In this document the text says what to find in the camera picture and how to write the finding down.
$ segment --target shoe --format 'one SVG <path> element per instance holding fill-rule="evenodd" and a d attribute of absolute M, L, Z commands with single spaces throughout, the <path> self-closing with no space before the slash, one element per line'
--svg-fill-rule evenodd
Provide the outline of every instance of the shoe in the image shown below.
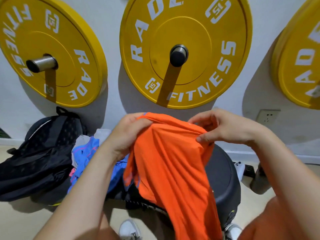
<path fill-rule="evenodd" d="M 242 232 L 242 228 L 237 224 L 231 223 L 224 230 L 226 240 L 237 240 Z"/>
<path fill-rule="evenodd" d="M 122 222 L 119 229 L 119 237 L 121 240 L 141 240 L 140 230 L 132 219 Z"/>

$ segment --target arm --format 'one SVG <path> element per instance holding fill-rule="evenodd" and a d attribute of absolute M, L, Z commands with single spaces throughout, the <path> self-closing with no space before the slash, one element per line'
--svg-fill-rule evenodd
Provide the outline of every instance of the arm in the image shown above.
<path fill-rule="evenodd" d="M 217 109 L 189 120 L 208 132 L 198 142 L 246 144 L 257 154 L 280 203 L 295 216 L 310 239 L 320 236 L 320 179 L 269 129 L 247 118 Z"/>
<path fill-rule="evenodd" d="M 97 238 L 113 167 L 129 153 L 138 133 L 152 123 L 147 119 L 136 120 L 141 115 L 122 118 L 34 240 Z"/>

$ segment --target electrical outlet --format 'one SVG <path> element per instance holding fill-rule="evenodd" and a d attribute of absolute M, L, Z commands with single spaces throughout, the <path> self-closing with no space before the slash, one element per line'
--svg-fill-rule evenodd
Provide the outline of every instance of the electrical outlet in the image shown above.
<path fill-rule="evenodd" d="M 256 122 L 265 126 L 270 126 L 275 122 L 280 111 L 281 110 L 278 109 L 261 109 Z"/>

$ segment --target left hand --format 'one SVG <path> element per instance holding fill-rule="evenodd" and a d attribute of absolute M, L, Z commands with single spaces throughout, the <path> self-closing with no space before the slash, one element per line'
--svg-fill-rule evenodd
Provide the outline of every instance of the left hand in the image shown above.
<path fill-rule="evenodd" d="M 152 121 L 148 119 L 137 120 L 143 114 L 131 113 L 125 115 L 101 145 L 102 148 L 111 150 L 111 153 L 116 157 L 116 161 L 121 160 L 130 152 L 129 148 L 136 141 L 138 134 L 152 124 Z"/>

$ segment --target floor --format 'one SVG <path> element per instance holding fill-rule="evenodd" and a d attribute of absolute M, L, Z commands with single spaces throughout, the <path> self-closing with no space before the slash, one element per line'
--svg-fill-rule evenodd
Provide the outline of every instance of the floor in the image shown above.
<path fill-rule="evenodd" d="M 6 150 L 11 146 L 0 145 L 0 162 L 10 157 Z M 257 168 L 257 163 L 247 162 Z M 319 176 L 320 167 L 310 166 Z M 250 190 L 249 177 L 244 177 L 241 182 L 241 204 L 234 222 L 245 227 L 250 221 L 258 216 L 264 209 L 266 203 L 275 196 L 272 189 L 263 195 L 257 195 Z M 120 224 L 127 218 L 134 218 L 141 230 L 144 239 L 174 239 L 174 233 L 163 222 L 163 216 L 153 210 L 127 211 L 123 202 L 109 200 L 105 203 L 105 213 L 110 225 L 118 231 Z M 52 208 L 35 204 L 29 198 L 14 202 L 0 202 L 0 232 L 1 239 L 26 239 L 31 240 L 50 218 Z"/>

